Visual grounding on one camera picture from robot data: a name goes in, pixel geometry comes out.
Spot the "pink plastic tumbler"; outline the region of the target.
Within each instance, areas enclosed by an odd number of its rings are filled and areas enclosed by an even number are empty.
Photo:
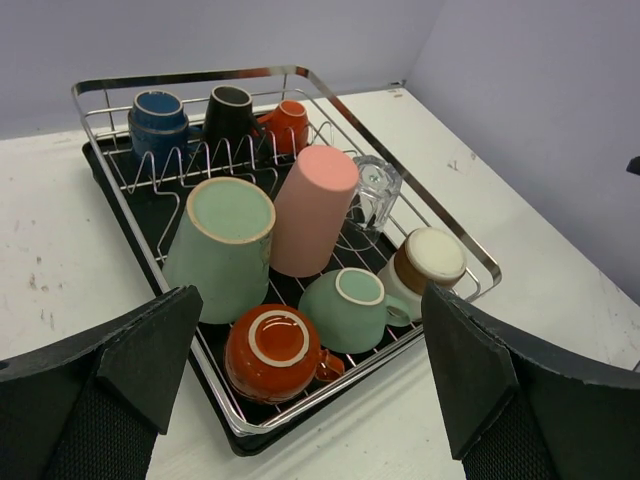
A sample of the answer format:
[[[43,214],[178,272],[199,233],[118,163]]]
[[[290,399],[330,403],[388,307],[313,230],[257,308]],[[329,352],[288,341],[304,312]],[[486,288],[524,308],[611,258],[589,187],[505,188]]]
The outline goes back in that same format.
[[[290,277],[311,277],[329,263],[359,172],[343,151],[304,148],[287,174],[274,205],[271,267]]]

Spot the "blue ceramic mug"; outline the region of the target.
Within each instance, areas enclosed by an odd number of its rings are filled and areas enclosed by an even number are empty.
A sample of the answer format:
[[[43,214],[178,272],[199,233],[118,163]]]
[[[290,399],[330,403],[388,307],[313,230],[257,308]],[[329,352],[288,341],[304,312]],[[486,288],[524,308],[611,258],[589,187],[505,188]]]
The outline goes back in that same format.
[[[177,171],[178,156],[186,161],[188,140],[202,137],[202,129],[190,124],[181,99],[165,90],[139,92],[128,125],[132,156],[148,172],[155,167],[157,176]]]

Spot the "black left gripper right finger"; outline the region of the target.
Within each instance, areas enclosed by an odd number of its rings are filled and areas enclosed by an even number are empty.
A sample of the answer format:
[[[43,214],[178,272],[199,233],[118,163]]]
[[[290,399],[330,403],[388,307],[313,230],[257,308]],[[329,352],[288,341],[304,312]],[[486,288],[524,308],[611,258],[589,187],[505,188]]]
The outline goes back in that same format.
[[[639,374],[561,348],[429,283],[423,330],[468,479],[636,479]]]

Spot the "small orange cup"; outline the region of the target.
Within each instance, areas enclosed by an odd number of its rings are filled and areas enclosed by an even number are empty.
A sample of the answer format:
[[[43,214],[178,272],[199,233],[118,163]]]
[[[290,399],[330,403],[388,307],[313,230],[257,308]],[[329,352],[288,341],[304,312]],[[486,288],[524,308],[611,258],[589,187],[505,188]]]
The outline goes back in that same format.
[[[279,154],[297,154],[308,145],[309,121],[305,106],[294,100],[283,100],[271,112],[257,119],[275,136]]]

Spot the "red orange glazed cup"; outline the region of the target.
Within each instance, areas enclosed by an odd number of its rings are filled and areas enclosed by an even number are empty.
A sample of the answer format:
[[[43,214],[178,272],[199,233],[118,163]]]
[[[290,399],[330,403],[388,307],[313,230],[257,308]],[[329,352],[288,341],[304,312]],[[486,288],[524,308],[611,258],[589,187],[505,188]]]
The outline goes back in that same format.
[[[262,404],[279,404],[314,380],[332,382],[345,373],[343,361],[323,348],[311,321],[283,304],[255,307],[232,326],[224,369],[236,392]]]

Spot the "black drip tray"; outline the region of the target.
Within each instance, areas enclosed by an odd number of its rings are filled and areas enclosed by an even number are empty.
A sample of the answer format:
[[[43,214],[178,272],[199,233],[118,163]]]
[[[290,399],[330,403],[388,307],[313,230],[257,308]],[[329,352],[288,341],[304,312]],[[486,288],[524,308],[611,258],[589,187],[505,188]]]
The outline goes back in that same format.
[[[147,173],[143,162],[134,158],[126,130],[94,132],[88,129],[83,154],[92,169],[119,226],[125,234],[152,290],[162,295],[179,286],[163,273],[166,255],[176,236],[191,190],[210,178],[239,178],[275,195],[294,163],[292,156],[242,160],[230,166],[210,168],[203,146],[192,141],[184,172],[167,175]],[[235,299],[226,285],[229,268],[207,265],[185,279],[203,300],[203,309],[189,363],[209,398],[234,453],[255,456],[309,420],[354,385],[415,345],[423,336],[418,322],[388,326],[380,342],[360,354],[343,354],[346,373],[334,382],[314,380],[293,399],[275,405],[259,404],[242,397],[232,388],[223,368],[224,347],[231,326],[223,321],[220,307]]]

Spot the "tall mint green mug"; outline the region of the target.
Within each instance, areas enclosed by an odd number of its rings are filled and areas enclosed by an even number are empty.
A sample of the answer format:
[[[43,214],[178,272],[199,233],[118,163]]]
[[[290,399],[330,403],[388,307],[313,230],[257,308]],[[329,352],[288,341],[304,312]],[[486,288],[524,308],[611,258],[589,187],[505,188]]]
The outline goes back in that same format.
[[[233,323],[264,301],[275,219],[267,194],[238,178],[203,181],[188,195],[162,272],[171,287],[198,289],[202,323]]]

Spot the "white and brown cup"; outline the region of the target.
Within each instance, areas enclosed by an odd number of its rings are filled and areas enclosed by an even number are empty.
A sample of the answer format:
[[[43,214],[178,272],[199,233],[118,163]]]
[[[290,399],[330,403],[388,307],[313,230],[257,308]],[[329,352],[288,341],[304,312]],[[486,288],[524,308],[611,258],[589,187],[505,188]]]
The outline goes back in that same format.
[[[406,303],[411,321],[420,322],[427,283],[452,289],[466,268],[466,254],[452,235],[434,227],[421,227],[406,237],[377,277],[387,294]]]

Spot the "black ceramic mug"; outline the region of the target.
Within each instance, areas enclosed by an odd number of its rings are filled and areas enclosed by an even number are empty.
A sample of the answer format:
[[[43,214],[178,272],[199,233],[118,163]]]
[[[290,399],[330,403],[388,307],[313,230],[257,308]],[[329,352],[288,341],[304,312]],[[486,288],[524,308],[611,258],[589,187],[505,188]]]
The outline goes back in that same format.
[[[226,144],[234,152],[246,135],[264,137],[264,129],[253,114],[253,97],[234,85],[211,90],[202,131],[211,153],[218,145],[226,149]]]

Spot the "small mint green cup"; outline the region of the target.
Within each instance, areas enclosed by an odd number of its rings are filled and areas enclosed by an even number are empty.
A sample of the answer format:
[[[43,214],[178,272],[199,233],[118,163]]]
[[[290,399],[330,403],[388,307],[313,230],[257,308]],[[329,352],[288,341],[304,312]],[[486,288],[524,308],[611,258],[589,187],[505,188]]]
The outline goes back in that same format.
[[[375,274],[355,267],[314,280],[298,310],[311,320],[324,347],[343,354],[367,352],[381,342],[387,326],[411,323],[406,302],[387,294]]]

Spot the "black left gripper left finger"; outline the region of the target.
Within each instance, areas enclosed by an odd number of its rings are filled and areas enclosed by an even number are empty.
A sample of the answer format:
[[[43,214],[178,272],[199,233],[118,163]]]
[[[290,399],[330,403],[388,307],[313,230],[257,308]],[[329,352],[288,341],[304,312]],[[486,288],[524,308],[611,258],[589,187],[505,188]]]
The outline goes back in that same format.
[[[178,287],[1,363],[4,479],[143,479],[203,301]]]

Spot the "clear glass tumbler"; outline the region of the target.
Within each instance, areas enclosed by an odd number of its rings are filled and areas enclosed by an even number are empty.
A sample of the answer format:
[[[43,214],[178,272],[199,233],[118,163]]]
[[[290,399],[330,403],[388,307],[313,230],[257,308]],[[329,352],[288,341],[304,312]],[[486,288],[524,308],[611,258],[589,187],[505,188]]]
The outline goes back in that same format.
[[[403,180],[389,162],[377,156],[355,156],[353,161],[359,179],[337,246],[356,252],[371,248],[379,239]]]

